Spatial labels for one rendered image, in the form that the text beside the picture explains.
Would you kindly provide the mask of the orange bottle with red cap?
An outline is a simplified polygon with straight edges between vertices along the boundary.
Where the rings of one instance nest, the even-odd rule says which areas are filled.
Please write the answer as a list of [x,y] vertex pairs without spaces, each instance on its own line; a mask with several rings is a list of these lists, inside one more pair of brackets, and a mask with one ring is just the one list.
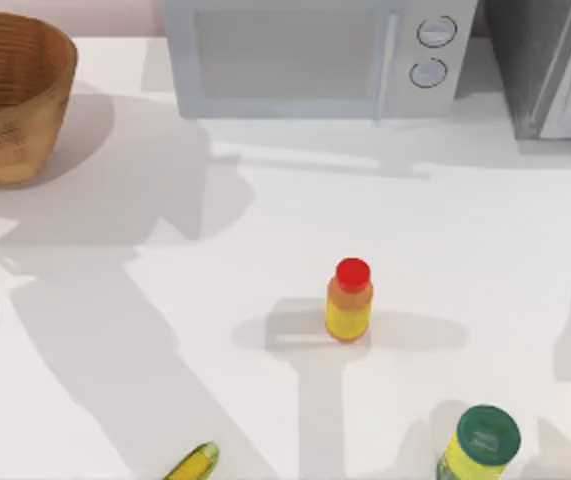
[[327,331],[341,342],[361,338],[369,328],[373,294],[369,265],[357,257],[342,259],[327,285]]

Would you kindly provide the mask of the microwave door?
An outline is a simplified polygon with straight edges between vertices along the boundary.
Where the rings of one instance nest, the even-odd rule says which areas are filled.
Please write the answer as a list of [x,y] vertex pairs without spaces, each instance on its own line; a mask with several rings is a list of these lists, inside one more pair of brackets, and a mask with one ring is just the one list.
[[186,118],[375,118],[396,0],[163,0]]

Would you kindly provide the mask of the pale microwave oven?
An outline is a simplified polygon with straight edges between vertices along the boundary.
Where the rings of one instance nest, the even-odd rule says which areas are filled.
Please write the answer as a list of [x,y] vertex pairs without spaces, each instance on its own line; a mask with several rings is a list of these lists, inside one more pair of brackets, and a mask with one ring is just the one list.
[[164,0],[188,118],[433,118],[478,0]]

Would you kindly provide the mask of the microwave knob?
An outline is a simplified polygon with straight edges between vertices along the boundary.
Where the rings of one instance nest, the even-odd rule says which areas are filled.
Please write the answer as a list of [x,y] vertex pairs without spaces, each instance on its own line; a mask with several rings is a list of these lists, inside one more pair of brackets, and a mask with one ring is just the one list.
[[449,16],[423,20],[417,28],[417,39],[426,48],[442,48],[451,43],[457,34],[457,24]]
[[412,84],[421,89],[430,89],[440,85],[447,75],[447,65],[437,58],[415,63],[409,71]]

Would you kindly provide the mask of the yellow and green bottle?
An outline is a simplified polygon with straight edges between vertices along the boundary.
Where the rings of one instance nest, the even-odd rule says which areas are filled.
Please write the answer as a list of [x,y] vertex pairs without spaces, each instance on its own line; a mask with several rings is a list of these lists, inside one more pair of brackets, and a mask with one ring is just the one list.
[[167,473],[163,480],[208,480],[216,468],[219,454],[216,443],[200,444]]

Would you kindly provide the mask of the wooden basket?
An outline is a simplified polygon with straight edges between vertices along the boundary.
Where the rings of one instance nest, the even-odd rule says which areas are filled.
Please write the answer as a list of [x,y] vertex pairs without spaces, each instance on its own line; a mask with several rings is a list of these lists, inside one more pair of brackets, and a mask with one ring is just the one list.
[[64,122],[78,61],[67,34],[0,12],[0,187],[33,180]]

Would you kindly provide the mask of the yellow bottle with green cap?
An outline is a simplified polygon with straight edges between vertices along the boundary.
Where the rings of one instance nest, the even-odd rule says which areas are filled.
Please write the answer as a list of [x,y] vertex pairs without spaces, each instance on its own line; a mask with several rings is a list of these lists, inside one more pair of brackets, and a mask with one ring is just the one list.
[[519,427],[506,411],[474,405],[460,417],[435,480],[500,480],[520,446]]

